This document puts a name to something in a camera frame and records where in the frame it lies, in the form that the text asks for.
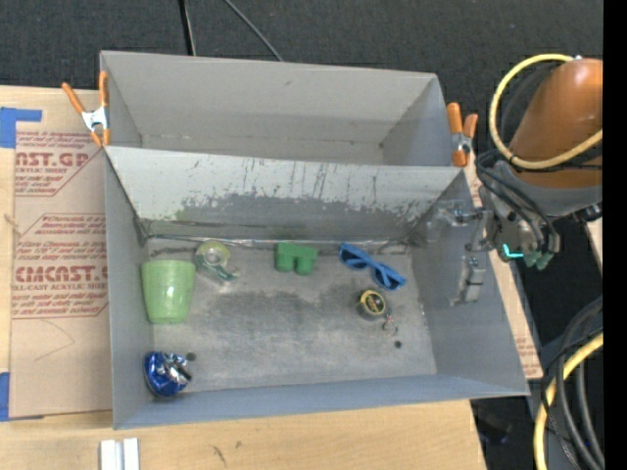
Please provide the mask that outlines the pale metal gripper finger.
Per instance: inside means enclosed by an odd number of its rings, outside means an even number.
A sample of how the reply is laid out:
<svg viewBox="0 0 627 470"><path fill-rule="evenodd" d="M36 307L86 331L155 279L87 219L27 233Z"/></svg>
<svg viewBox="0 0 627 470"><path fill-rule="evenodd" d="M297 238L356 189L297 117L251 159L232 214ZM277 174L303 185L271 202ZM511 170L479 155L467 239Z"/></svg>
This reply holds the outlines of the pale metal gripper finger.
<svg viewBox="0 0 627 470"><path fill-rule="evenodd" d="M462 201L438 201L430 209L424 221L424 238L427 243L437 242L451 228L474 225L467 249L483 249L485 210L483 207L467 208Z"/></svg>
<svg viewBox="0 0 627 470"><path fill-rule="evenodd" d="M479 301L487 273L485 254L461 256L457 272L457 285L450 296L452 306L475 304Z"/></svg>

